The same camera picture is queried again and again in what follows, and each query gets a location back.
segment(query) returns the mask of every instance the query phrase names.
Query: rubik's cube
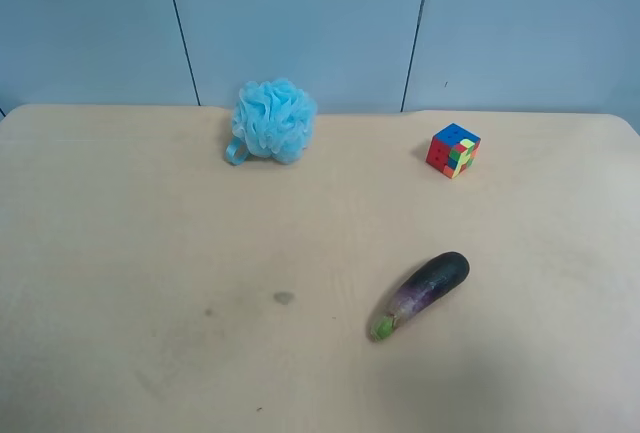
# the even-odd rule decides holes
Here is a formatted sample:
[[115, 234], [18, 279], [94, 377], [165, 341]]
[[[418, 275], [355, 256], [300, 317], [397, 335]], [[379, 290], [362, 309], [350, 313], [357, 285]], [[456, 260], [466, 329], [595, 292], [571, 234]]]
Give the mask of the rubik's cube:
[[451, 123], [431, 140], [427, 163], [449, 178], [455, 178], [473, 163], [480, 138]]

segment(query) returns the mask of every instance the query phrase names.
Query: loofah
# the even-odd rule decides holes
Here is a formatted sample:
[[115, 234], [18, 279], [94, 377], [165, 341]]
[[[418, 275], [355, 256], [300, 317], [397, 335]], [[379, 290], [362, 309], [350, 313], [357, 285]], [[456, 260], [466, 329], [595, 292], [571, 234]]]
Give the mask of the loofah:
[[316, 111], [311, 97], [289, 80], [247, 83], [231, 119], [227, 160], [239, 165], [252, 154], [293, 163], [311, 141]]

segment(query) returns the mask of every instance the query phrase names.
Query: purple eggplant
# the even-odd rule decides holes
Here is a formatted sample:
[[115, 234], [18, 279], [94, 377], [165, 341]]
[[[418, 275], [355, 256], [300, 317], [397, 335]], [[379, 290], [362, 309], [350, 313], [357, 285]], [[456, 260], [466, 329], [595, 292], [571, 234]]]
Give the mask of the purple eggplant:
[[384, 340], [438, 298], [453, 290], [469, 275], [469, 262], [449, 252], [429, 260], [393, 294], [371, 325], [371, 338]]

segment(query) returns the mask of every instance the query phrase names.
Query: light blue wall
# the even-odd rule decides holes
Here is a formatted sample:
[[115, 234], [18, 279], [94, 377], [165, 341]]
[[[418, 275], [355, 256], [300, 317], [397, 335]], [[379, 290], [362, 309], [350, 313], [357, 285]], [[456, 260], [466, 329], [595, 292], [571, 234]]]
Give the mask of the light blue wall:
[[640, 130], [640, 0], [426, 0], [406, 110], [615, 113]]
[[177, 0], [200, 100], [287, 76], [321, 111], [398, 112], [420, 0]]
[[0, 107], [195, 104], [171, 0], [0, 0]]
[[[203, 104], [288, 76], [397, 112], [421, 0], [177, 0]], [[640, 0], [426, 0], [405, 110], [592, 111], [640, 130]], [[172, 0], [0, 0], [0, 108], [196, 104]]]

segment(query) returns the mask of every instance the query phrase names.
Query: table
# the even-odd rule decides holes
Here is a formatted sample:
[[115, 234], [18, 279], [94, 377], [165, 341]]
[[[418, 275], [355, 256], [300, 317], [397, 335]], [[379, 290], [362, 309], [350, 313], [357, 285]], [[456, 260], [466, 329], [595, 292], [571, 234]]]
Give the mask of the table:
[[[449, 180], [424, 157], [452, 121], [482, 144]], [[291, 166], [232, 167], [228, 140], [218, 108], [0, 123], [1, 431], [638, 431], [623, 120], [320, 116]], [[467, 281], [370, 343], [385, 291], [448, 250]]]

